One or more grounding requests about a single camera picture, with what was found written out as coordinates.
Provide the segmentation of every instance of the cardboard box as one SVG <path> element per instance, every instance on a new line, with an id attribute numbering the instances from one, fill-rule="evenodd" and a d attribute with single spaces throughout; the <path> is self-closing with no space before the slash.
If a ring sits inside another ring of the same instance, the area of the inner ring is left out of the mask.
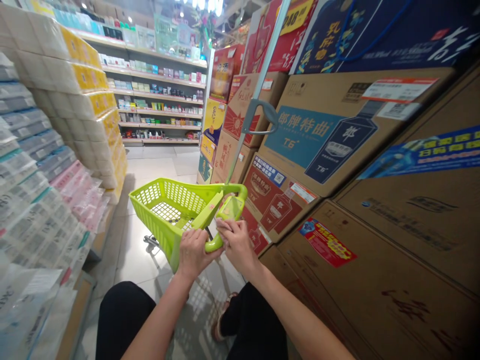
<path id="1" fill-rule="evenodd" d="M 249 107 L 255 86 L 257 86 L 258 79 L 259 75 L 256 73 L 233 77 L 223 129 L 237 140 L 240 138 L 245 114 Z M 288 75 L 284 73 L 268 72 L 263 82 L 263 90 L 260 92 L 259 99 L 272 104 L 275 108 L 282 96 L 287 80 Z M 266 131 L 269 124 L 262 108 L 258 107 L 253 117 L 250 130 Z M 262 143 L 263 137 L 263 135 L 247 134 L 243 143 L 249 148 L 258 148 Z"/>
<path id="2" fill-rule="evenodd" d="M 241 65 L 242 74 L 260 72 L 281 4 L 282 0 L 272 0 L 251 15 L 245 58 Z M 317 0 L 293 0 L 290 3 L 268 71 L 290 70 L 316 4 Z"/>
<path id="3" fill-rule="evenodd" d="M 214 163 L 216 149 L 217 146 L 212 142 L 212 140 L 205 135 L 201 136 L 200 153 L 203 154 L 210 165 Z"/>
<path id="4" fill-rule="evenodd" d="M 248 190 L 246 202 L 269 243 L 278 243 L 320 201 L 295 177 L 257 154 L 243 184 Z"/>
<path id="5" fill-rule="evenodd" d="M 293 75 L 278 103 L 278 130 L 265 137 L 258 152 L 326 198 L 452 73 L 433 68 Z"/>
<path id="6" fill-rule="evenodd" d="M 211 69 L 210 96 L 227 103 L 234 75 L 240 72 L 244 59 L 244 45 L 233 45 L 215 50 Z"/>
<path id="7" fill-rule="evenodd" d="M 210 184 L 210 179 L 212 178 L 212 166 L 209 164 L 209 161 L 205 155 L 200 152 L 200 161 L 198 162 L 198 173 L 200 174 L 203 184 Z"/>
<path id="8" fill-rule="evenodd" d="M 405 5 L 402 1 L 320 0 L 290 73 L 450 67 L 479 39 L 475 2 L 438 0 L 430 6 L 417 1 L 402 12 Z"/>
<path id="9" fill-rule="evenodd" d="M 335 201 L 480 295 L 480 67 Z"/>
<path id="10" fill-rule="evenodd" d="M 225 131 L 220 133 L 220 139 L 218 141 L 217 153 L 215 161 L 213 163 L 214 174 L 216 177 L 219 177 L 224 182 L 229 175 L 232 164 L 235 160 L 235 152 L 237 151 L 237 146 L 239 141 Z M 242 145 L 240 150 L 240 155 L 238 156 L 235 164 L 235 170 L 231 175 L 230 183 L 241 184 L 244 180 L 245 174 L 247 173 L 248 166 L 252 161 L 254 153 L 257 149 L 251 149 L 245 144 Z"/>
<path id="11" fill-rule="evenodd" d="M 253 212 L 255 210 L 252 208 L 252 205 L 248 202 L 245 202 L 245 206 L 243 207 L 243 211 L 240 216 L 240 220 L 245 220 L 248 225 L 248 237 L 250 238 L 250 242 L 253 246 L 253 250 L 255 254 L 260 256 L 263 254 L 272 244 L 269 236 L 265 229 L 258 223 L 255 216 L 253 216 Z"/>
<path id="12" fill-rule="evenodd" d="M 203 134 L 215 145 L 219 143 L 220 131 L 222 131 L 226 110 L 227 105 L 223 102 L 210 97 L 206 100 Z"/>
<path id="13" fill-rule="evenodd" d="M 478 299 L 330 201 L 279 250 L 360 359 L 461 359 Z"/>

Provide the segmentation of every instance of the shopping basket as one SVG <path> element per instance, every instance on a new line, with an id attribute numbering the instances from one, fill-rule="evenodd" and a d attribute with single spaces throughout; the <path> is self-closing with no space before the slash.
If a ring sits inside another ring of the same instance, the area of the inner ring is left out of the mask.
<path id="1" fill-rule="evenodd" d="M 283 0 L 268 44 L 265 60 L 258 76 L 258 82 L 245 114 L 234 159 L 237 159 L 240 155 L 246 134 L 268 135 L 277 130 L 278 114 L 275 108 L 268 102 L 259 100 L 259 95 L 289 6 L 290 0 Z M 250 130 L 250 125 L 259 106 L 262 107 L 268 121 L 272 123 L 269 131 Z M 248 193 L 247 188 L 242 184 L 229 184 L 235 165 L 236 161 L 230 168 L 225 184 L 194 185 L 168 178 L 158 178 L 130 193 L 129 197 L 136 215 L 152 232 L 156 240 L 153 244 L 163 250 L 174 272 L 177 271 L 179 266 L 180 240 L 185 231 L 205 229 L 211 223 L 215 214 L 224 220 L 238 220 L 240 218 Z M 229 196 L 219 210 L 221 201 L 229 193 L 237 193 L 237 195 Z M 205 251 L 210 253 L 222 246 L 222 239 L 217 234 L 215 238 L 205 243 Z"/>

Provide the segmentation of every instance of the foot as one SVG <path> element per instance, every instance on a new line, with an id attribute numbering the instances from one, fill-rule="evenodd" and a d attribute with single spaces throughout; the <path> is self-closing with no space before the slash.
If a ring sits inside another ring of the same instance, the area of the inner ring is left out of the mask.
<path id="1" fill-rule="evenodd" d="M 222 342 L 225 340 L 225 337 L 222 335 L 220 332 L 220 321 L 222 321 L 222 316 L 225 314 L 227 309 L 230 306 L 230 301 L 232 298 L 236 297 L 239 293 L 238 292 L 232 292 L 232 294 L 226 299 L 225 303 L 223 304 L 223 308 L 221 310 L 220 315 L 218 316 L 218 319 L 213 322 L 213 325 L 211 326 L 211 337 L 216 341 L 216 342 Z"/>

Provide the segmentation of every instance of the stacked boxes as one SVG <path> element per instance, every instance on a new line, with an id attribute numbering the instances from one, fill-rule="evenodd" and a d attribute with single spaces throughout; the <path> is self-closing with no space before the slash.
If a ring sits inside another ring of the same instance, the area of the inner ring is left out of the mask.
<path id="1" fill-rule="evenodd" d="M 3 4 L 0 9 L 0 46 L 39 108 L 104 188 L 121 187 L 126 159 L 120 116 L 97 51 L 49 17 Z"/>

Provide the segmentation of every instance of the black pants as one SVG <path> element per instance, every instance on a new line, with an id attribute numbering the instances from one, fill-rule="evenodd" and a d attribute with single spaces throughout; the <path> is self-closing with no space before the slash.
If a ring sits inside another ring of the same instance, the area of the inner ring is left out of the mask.
<path id="1" fill-rule="evenodd" d="M 133 282 L 113 286 L 100 304 L 95 358 L 119 360 L 155 306 L 155 301 Z M 220 332 L 224 336 L 236 335 L 227 360 L 288 359 L 285 330 L 250 283 L 231 300 L 221 319 Z"/>

